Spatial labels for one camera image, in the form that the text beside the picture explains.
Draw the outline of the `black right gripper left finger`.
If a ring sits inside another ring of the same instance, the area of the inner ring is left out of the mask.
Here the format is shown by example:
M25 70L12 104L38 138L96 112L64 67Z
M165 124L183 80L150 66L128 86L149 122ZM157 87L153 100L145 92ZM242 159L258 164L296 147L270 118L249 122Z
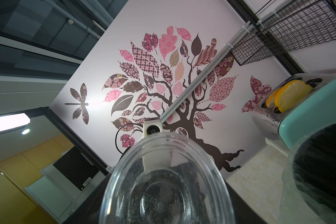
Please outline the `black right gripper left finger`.
M103 197L111 176L112 174L108 174L63 224L98 224Z

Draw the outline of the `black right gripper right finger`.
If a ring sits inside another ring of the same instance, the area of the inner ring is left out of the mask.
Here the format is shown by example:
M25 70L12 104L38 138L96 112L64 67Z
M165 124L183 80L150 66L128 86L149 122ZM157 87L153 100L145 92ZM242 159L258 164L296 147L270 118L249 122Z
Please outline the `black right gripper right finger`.
M267 224L227 182L225 184L231 198L237 224Z

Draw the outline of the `clear jar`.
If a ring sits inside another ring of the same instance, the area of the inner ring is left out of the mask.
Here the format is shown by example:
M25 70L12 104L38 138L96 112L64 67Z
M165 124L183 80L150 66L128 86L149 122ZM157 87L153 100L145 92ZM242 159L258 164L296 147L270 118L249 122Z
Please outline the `clear jar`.
M214 161L188 137L162 132L170 166L145 172L144 140L112 171L100 209L101 224L234 224L225 181Z

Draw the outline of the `black trash bin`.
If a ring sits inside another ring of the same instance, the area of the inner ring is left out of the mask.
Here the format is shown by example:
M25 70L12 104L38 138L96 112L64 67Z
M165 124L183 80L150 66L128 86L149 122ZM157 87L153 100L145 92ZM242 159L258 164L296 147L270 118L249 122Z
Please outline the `black trash bin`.
M302 142L292 171L303 200L317 215L336 214L336 123Z

